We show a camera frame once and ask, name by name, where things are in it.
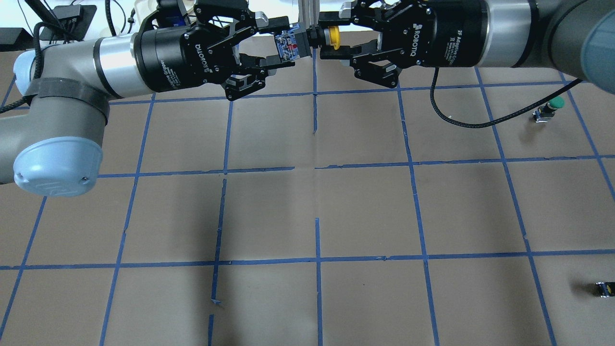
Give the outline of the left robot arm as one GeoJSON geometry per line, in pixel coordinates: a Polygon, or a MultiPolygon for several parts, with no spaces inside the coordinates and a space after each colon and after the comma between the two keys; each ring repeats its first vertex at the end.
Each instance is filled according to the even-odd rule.
{"type": "Polygon", "coordinates": [[[94,188],[103,159],[110,102],[203,85],[220,85],[228,100],[253,94],[278,68],[281,55],[240,53],[256,34],[281,34],[288,17],[251,11],[246,0],[196,0],[196,21],[183,13],[161,19],[162,8],[141,28],[120,37],[40,47],[15,62],[26,114],[1,117],[1,183],[46,197],[75,197],[94,188]]]}

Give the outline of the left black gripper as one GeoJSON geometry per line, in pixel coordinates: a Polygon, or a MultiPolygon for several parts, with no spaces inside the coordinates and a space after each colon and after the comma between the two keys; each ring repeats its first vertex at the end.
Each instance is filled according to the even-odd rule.
{"type": "Polygon", "coordinates": [[[228,100],[237,100],[264,88],[266,69],[295,65],[278,55],[252,56],[237,48],[257,33],[288,31],[288,17],[253,12],[246,0],[196,0],[193,11],[195,22],[187,13],[188,26],[171,28],[158,28],[153,12],[136,34],[137,66],[154,92],[214,84],[224,88],[228,100]]]}

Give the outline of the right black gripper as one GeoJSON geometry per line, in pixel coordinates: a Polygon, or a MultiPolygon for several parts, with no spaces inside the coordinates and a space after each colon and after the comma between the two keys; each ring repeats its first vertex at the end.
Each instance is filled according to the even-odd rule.
{"type": "MultiPolygon", "coordinates": [[[[349,22],[378,33],[356,46],[322,46],[323,61],[346,61],[355,77],[394,88],[412,66],[447,68],[479,63],[488,31],[484,0],[356,0],[349,22]]],[[[318,25],[346,25],[338,12],[320,12],[318,25]]]]}

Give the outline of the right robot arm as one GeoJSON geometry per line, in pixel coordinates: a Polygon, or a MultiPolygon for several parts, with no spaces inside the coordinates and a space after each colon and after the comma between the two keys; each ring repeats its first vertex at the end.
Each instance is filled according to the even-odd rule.
{"type": "Polygon", "coordinates": [[[612,0],[353,0],[321,12],[319,25],[358,25],[378,39],[321,58],[384,87],[412,66],[551,68],[612,94],[614,13],[612,0]]]}

